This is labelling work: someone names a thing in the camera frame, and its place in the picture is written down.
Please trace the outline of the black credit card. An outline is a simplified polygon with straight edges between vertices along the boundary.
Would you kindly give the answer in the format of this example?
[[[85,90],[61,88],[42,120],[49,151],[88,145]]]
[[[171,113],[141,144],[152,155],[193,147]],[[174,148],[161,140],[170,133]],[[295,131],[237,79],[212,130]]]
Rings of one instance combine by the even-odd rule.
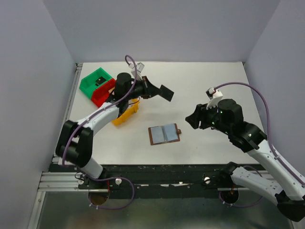
[[[159,96],[170,102],[174,96],[174,92],[164,85],[161,85],[159,89]]]

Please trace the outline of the brown leather card holder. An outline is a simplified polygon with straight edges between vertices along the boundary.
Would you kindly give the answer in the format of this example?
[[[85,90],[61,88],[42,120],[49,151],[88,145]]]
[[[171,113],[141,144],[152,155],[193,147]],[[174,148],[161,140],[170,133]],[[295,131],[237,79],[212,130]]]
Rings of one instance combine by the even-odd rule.
[[[180,141],[181,130],[177,124],[166,124],[148,128],[150,144],[161,145]]]

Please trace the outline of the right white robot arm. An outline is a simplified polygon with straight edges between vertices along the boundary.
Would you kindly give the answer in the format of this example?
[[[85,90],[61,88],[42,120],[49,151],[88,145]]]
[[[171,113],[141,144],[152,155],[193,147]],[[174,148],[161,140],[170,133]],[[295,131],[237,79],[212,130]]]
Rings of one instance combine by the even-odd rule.
[[[186,122],[193,129],[212,128],[228,136],[229,141],[262,165],[273,181],[253,175],[230,162],[219,175],[225,187],[243,186],[273,202],[288,219],[299,222],[305,217],[305,177],[277,150],[272,151],[267,135],[244,120],[242,107],[233,99],[223,99],[216,107],[198,104]]]

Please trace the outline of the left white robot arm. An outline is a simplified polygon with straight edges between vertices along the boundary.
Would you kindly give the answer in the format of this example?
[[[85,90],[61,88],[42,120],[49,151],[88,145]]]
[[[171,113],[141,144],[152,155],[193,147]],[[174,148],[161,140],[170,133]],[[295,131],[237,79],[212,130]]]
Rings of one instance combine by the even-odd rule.
[[[118,74],[114,91],[100,108],[77,122],[68,120],[63,124],[55,154],[62,158],[62,162],[71,162],[90,176],[89,183],[94,188],[102,188],[106,177],[102,174],[103,167],[92,157],[94,135],[120,117],[131,99],[149,99],[156,95],[171,101],[173,91],[164,85],[157,88],[146,76],[136,80],[129,73]]]

